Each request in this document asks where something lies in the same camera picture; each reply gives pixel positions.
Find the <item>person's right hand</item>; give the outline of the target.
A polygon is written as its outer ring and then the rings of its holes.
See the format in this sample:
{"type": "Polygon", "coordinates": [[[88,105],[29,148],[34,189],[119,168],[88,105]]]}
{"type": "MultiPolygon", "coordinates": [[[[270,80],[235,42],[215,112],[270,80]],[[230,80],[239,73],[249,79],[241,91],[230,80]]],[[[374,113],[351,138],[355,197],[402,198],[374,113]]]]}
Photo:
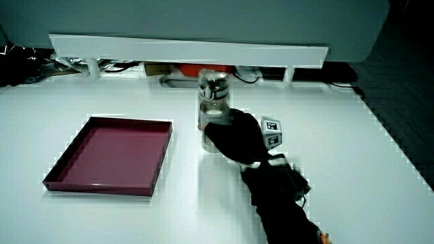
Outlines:
{"type": "Polygon", "coordinates": [[[199,129],[227,158],[250,168],[261,165],[285,165],[283,154],[271,155],[270,149],[282,144],[281,123],[268,117],[257,122],[250,113],[229,109],[225,122],[206,119],[199,129]]]}

